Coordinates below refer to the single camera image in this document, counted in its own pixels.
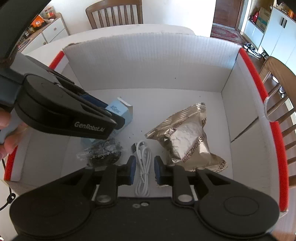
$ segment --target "foil wrapper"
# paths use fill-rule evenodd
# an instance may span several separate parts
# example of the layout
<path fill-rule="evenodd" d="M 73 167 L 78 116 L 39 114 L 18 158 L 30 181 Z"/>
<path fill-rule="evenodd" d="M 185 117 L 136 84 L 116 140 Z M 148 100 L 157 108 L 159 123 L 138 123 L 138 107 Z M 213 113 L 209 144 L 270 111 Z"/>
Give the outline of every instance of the foil wrapper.
<path fill-rule="evenodd" d="M 206 120 L 205 104 L 198 103 L 173 114 L 145 137 L 158 140 L 169 152 L 167 164 L 181 165 L 186 171 L 207 168 L 220 172 L 228 165 L 209 150 L 203 130 Z"/>

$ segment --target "blue carton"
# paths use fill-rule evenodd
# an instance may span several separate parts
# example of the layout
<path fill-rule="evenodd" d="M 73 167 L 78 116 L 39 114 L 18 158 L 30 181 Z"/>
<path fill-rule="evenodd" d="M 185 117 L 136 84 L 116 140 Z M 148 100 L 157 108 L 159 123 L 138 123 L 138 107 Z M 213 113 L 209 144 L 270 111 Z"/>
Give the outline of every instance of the blue carton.
<path fill-rule="evenodd" d="M 118 97 L 116 100 L 112 101 L 106 107 L 106 110 L 113 112 L 119 116 L 122 116 L 125 119 L 125 124 L 119 130 L 113 130 L 109 138 L 115 137 L 119 132 L 121 132 L 133 119 L 133 106 L 125 102 L 123 99 Z"/>

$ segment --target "white cardboard box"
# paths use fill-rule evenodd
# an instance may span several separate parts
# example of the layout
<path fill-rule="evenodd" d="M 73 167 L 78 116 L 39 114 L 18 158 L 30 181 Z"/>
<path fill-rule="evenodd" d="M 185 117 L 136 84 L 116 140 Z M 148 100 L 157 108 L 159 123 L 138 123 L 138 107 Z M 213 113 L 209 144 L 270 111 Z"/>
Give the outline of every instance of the white cardboard box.
<path fill-rule="evenodd" d="M 282 137 L 278 124 L 264 116 L 267 93 L 240 46 L 194 35 L 138 33 L 93 39 L 63 51 L 53 68 L 104 102 L 121 96 L 133 105 L 133 121 L 117 136 L 127 150 L 120 163 L 126 163 L 131 145 L 147 131 L 171 114 L 204 102 L 210 150 L 229 165 L 221 174 L 271 195 L 281 211 L 287 209 Z M 85 166 L 75 156 L 80 138 L 50 135 L 49 141 L 48 134 L 32 132 L 18 183 L 40 186 Z M 153 156 L 165 159 L 157 141 L 147 143 Z M 46 175 L 48 170 L 54 175 Z M 156 186 L 153 170 L 150 196 L 170 196 L 170 187 Z M 118 194 L 134 196 L 134 186 L 121 186 Z"/>

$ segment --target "patterned rug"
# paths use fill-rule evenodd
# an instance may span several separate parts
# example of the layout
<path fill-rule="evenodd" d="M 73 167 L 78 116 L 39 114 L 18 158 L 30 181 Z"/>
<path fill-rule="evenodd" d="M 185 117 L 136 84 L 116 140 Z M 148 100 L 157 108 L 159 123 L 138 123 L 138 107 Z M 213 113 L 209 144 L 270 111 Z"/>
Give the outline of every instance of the patterned rug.
<path fill-rule="evenodd" d="M 240 44 L 244 44 L 246 42 L 246 40 L 240 35 L 238 31 L 217 25 L 213 25 L 211 37 L 225 39 Z"/>

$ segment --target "black cable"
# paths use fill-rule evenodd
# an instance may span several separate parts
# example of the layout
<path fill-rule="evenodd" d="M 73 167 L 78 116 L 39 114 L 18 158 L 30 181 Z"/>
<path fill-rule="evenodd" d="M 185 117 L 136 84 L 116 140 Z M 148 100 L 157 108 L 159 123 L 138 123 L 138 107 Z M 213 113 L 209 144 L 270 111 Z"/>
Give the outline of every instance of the black cable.
<path fill-rule="evenodd" d="M 4 159 L 2 159 L 2 164 L 3 164 L 4 170 L 5 170 L 6 166 L 5 166 Z M 10 187 L 8 187 L 8 188 L 9 188 L 9 196 L 6 200 L 6 204 L 4 204 L 2 207 L 0 207 L 0 211 L 3 210 L 4 208 L 6 208 L 6 206 L 8 204 L 11 204 L 16 197 L 16 195 L 14 193 L 12 193 L 11 188 Z"/>

